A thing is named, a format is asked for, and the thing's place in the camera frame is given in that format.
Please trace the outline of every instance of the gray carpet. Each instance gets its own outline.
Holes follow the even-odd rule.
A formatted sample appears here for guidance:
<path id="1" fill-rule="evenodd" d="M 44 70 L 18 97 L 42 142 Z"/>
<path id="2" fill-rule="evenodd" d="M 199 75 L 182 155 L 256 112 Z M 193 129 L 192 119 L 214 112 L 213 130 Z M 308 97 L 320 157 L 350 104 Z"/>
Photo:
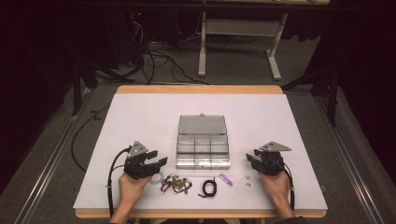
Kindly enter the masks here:
<path id="1" fill-rule="evenodd" d="M 172 56 L 189 77 L 209 84 L 283 85 L 302 75 L 317 44 L 317 41 L 312 40 L 306 42 L 298 42 L 296 39 L 282 40 L 276 59 L 283 79 L 276 82 L 272 80 L 268 62 L 262 54 L 262 46 L 268 45 L 266 42 L 268 42 L 266 39 L 249 44 L 235 41 L 223 49 L 209 49 L 205 78 L 198 78 L 196 75 L 199 52 L 196 46 L 180 46 L 178 49 L 165 46 L 161 52 Z M 221 46 L 221 43 L 214 42 L 209 45 L 215 47 Z M 151 52 L 156 52 L 156 48 L 152 46 Z M 156 59 L 155 63 L 161 64 L 161 59 Z M 173 65 L 170 63 L 157 67 L 153 82 L 176 82 L 172 76 L 172 68 Z M 146 67 L 146 72 L 150 74 L 149 66 Z M 180 70 L 175 70 L 175 76 L 182 78 Z M 135 75 L 134 78 L 142 83 L 145 82 L 141 73 Z M 97 111 L 109 105 L 119 85 L 120 83 L 101 80 L 96 90 L 91 90 L 86 94 L 87 104 L 83 107 L 72 134 L 65 142 L 63 154 L 60 155 L 61 159 L 55 172 L 50 176 L 49 184 L 45 186 L 42 197 L 33 209 L 34 212 L 27 218 L 29 223 L 101 223 L 106 221 L 106 219 L 79 219 L 75 215 L 73 204 L 84 173 L 74 164 L 70 147 L 74 133 L 92 116 L 91 111 Z M 329 206 L 326 217 L 310 218 L 310 221 L 312 223 L 375 223 L 367 215 L 360 195 L 351 181 L 350 173 L 338 149 L 338 143 L 334 139 L 334 131 L 336 131 L 342 136 L 343 144 L 355 162 L 363 183 L 371 192 L 383 223 L 392 223 L 396 218 L 394 205 L 396 204 L 396 189 L 362 134 L 359 123 L 348 110 L 342 91 L 339 91 L 338 96 L 336 114 L 338 126 L 334 129 L 329 127 L 323 116 L 318 103 L 322 99 L 312 97 L 309 88 L 309 86 L 300 86 L 285 93 L 290 100 L 293 115 Z M 49 119 L 35 147 L 1 195 L 0 223 L 13 223 L 16 220 L 64 129 L 71 119 L 75 119 L 71 117 L 72 99 L 70 90 L 64 97 L 64 104 Z M 106 110 L 100 114 L 101 119 L 90 121 L 75 140 L 76 158 L 83 167 L 89 164 L 105 117 Z M 267 223 L 274 222 L 273 218 L 267 219 Z"/>

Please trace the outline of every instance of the hand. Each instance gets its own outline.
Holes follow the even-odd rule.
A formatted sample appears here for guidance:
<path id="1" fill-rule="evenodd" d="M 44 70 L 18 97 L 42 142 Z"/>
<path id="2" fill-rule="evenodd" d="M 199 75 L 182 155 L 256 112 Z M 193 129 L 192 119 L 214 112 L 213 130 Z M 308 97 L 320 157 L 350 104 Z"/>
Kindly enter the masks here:
<path id="1" fill-rule="evenodd" d="M 295 217 L 288 201 L 290 190 L 288 175 L 282 171 L 275 176 L 264 175 L 259 172 L 259 176 L 262 178 L 262 183 L 271 197 L 280 219 Z"/>
<path id="2" fill-rule="evenodd" d="M 125 173 L 122 174 L 119 178 L 120 203 L 111 217 L 110 223 L 126 223 L 134 205 L 139 201 L 151 178 L 152 175 L 135 180 Z"/>

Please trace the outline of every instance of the black strap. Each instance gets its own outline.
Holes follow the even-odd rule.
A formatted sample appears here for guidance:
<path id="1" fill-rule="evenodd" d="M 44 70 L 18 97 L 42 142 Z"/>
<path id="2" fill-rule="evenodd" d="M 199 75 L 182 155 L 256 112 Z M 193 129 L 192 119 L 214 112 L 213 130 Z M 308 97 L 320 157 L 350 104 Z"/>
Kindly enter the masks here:
<path id="1" fill-rule="evenodd" d="M 206 185 L 207 184 L 212 184 L 213 185 L 213 191 L 211 193 L 206 192 Z M 218 184 L 215 181 L 215 177 L 213 177 L 213 180 L 206 180 L 204 182 L 204 184 L 202 185 L 202 191 L 204 192 L 204 195 L 198 194 L 198 196 L 201 196 L 203 198 L 215 197 L 216 192 L 218 191 Z"/>

